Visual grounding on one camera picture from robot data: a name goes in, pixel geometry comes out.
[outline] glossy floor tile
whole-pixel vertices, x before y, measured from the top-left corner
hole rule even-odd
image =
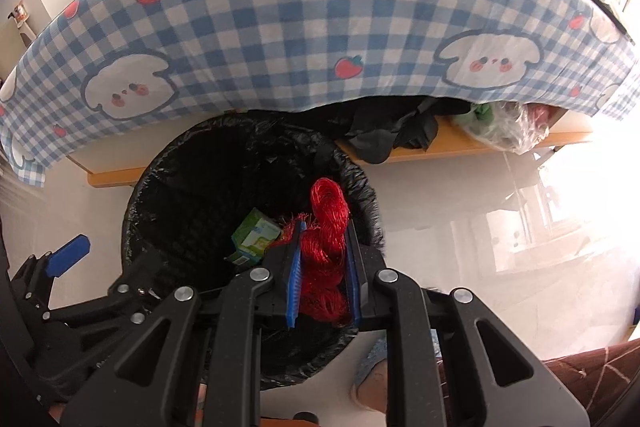
[[[604,122],[592,144],[522,156],[487,153],[367,166],[386,260],[424,287],[472,289],[542,359],[618,342],[638,303],[640,184],[635,130]],[[120,273],[129,187],[96,189],[67,160],[43,189],[0,179],[0,215],[17,269],[85,233],[92,253],[56,282],[53,304],[103,295]],[[378,427],[349,389],[377,338],[363,333],[302,385],[262,393],[262,412],[308,410],[325,427]]]

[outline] gingham pattern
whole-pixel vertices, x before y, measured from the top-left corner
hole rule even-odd
[[[634,44],[600,42],[588,23],[569,28],[577,14],[588,20],[594,10],[590,0],[79,0],[78,13],[58,16],[20,61],[15,94],[2,105],[2,143],[6,150],[17,139],[33,153],[33,162],[13,166],[38,185],[43,167],[91,140],[191,112],[305,110],[374,94],[430,94],[594,114],[601,93],[619,84],[605,112],[622,118],[640,89]],[[447,65],[434,52],[467,30],[525,32],[543,59],[512,86],[447,84]],[[83,81],[119,57],[149,51],[169,63],[178,90],[172,103],[117,121],[83,102]],[[362,73],[337,78],[337,61],[355,55]]]

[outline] trash can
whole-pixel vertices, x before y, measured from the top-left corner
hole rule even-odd
[[[382,249],[375,192],[334,142],[278,113],[204,121],[165,147],[136,185],[122,226],[123,264],[157,250],[163,268],[152,289],[162,298],[182,285],[224,287],[236,273],[225,261],[235,251],[231,235],[252,208],[276,220],[311,213],[311,186],[322,176],[340,184],[359,241]],[[263,330],[262,389],[306,380],[356,333],[306,315],[292,330]]]

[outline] white cartoon dog face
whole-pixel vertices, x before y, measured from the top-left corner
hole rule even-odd
[[[14,163],[19,168],[24,167],[25,163],[34,160],[33,155],[28,153],[13,137],[11,139],[11,155],[14,157]]]
[[[9,73],[9,76],[0,87],[0,102],[7,102],[13,98],[15,93],[15,68]]]
[[[436,52],[436,60],[450,62],[446,82],[482,89],[521,81],[541,58],[534,41],[510,34],[466,34]]]
[[[168,67],[156,55],[127,55],[102,68],[82,86],[84,103],[113,120],[130,120],[170,103],[177,90],[159,76]]]
[[[591,25],[591,31],[599,41],[613,44],[620,40],[620,30],[616,28],[613,21],[601,9],[593,9],[589,24]]]
[[[600,93],[600,96],[596,100],[596,107],[598,109],[602,109],[605,105],[607,105],[607,102],[609,102],[609,100],[619,87],[620,84],[611,84],[610,86],[607,86],[605,90]]]

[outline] green box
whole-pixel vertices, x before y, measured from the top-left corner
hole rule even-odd
[[[231,236],[236,253],[226,260],[239,266],[260,263],[265,250],[278,238],[281,231],[269,217],[254,208]]]

